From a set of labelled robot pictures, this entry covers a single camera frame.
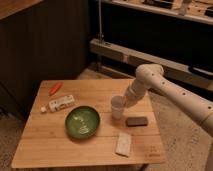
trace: white cup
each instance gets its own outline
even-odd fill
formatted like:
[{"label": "white cup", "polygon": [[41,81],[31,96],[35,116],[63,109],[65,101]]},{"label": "white cup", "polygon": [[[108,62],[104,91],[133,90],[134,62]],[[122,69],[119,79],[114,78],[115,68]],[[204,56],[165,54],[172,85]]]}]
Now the white cup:
[{"label": "white cup", "polygon": [[113,96],[111,99],[111,112],[114,119],[121,119],[124,112],[125,98],[123,96]]}]

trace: red pepper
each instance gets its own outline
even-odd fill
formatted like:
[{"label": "red pepper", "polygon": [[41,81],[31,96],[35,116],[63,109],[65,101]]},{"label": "red pepper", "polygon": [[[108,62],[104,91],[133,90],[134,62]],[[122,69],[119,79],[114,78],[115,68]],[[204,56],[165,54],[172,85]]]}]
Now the red pepper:
[{"label": "red pepper", "polygon": [[55,94],[61,88],[62,85],[63,85],[62,82],[57,82],[56,84],[54,84],[49,91],[49,96]]}]

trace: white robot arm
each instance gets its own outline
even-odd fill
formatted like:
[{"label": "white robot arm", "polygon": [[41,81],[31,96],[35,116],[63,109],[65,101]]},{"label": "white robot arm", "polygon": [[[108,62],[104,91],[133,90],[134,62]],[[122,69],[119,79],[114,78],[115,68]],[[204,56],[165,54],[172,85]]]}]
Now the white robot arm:
[{"label": "white robot arm", "polygon": [[163,77],[163,67],[144,64],[136,69],[136,79],[126,89],[126,107],[131,107],[152,88],[177,105],[195,123],[213,136],[213,103]]}]

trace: floor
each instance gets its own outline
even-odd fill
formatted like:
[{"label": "floor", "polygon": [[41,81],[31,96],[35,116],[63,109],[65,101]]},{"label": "floor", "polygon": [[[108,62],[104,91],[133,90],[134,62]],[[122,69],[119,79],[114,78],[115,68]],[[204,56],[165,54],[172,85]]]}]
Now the floor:
[{"label": "floor", "polygon": [[[78,79],[108,78],[110,77],[88,68],[78,77]],[[166,98],[153,92],[149,92],[149,94],[167,153],[167,162],[149,165],[146,171],[203,171],[212,140],[211,137],[195,125]],[[0,171],[11,170],[11,160],[23,128],[24,123],[12,116],[0,117]],[[140,166],[103,166],[45,170],[136,171],[139,167]]]}]

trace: green bowl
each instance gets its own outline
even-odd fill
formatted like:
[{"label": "green bowl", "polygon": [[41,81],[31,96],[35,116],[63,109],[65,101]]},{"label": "green bowl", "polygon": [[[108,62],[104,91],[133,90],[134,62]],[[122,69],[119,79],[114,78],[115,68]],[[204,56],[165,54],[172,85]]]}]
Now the green bowl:
[{"label": "green bowl", "polygon": [[95,134],[99,124],[98,112],[89,106],[79,106],[73,109],[65,120],[67,133],[77,139],[89,138]]}]

